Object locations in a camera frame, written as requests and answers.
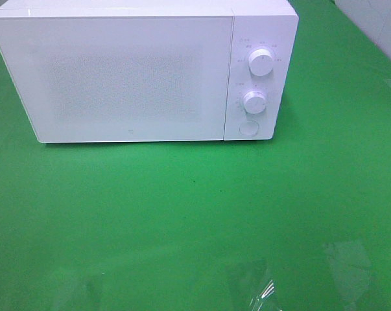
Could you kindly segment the round door release button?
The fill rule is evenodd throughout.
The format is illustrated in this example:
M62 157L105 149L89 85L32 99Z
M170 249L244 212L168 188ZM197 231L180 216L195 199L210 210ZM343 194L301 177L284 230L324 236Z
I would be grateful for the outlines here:
M245 121L239 126L239 131L244 136L253 137L259 131L259 124L256 121Z

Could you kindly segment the white round knob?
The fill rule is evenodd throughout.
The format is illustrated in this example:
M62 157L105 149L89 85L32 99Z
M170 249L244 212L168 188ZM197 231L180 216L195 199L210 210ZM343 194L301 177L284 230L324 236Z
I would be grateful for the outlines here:
M254 76L269 74L274 65L274 53L267 48L252 51L248 57L248 66Z
M250 91L243 97L243 106L249 114L260 114L266 109L267 96L260 91Z

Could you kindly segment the white microwave door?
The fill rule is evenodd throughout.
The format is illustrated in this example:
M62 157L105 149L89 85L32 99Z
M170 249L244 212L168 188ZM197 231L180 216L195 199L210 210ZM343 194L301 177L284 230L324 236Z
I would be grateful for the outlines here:
M221 140L233 19L0 18L42 143Z

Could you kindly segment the white microwave oven body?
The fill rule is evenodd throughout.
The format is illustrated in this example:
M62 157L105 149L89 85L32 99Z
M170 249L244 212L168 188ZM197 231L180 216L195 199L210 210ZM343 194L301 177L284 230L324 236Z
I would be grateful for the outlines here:
M287 1L7 1L0 18L67 17L224 17L233 19L223 141L272 138L294 46L299 17ZM254 76L248 57L256 49L274 53L272 71ZM250 91L267 96L264 112L247 113L243 97ZM256 121L259 131L244 136L239 126Z

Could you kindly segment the clear plastic film piece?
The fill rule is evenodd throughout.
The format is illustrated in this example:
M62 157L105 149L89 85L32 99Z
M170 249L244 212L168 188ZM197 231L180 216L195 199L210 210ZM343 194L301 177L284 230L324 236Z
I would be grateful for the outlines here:
M251 311L279 311L282 310L277 299L276 299L276 289L275 283L271 279L266 285L261 289L260 292L254 297L251 298L248 310Z

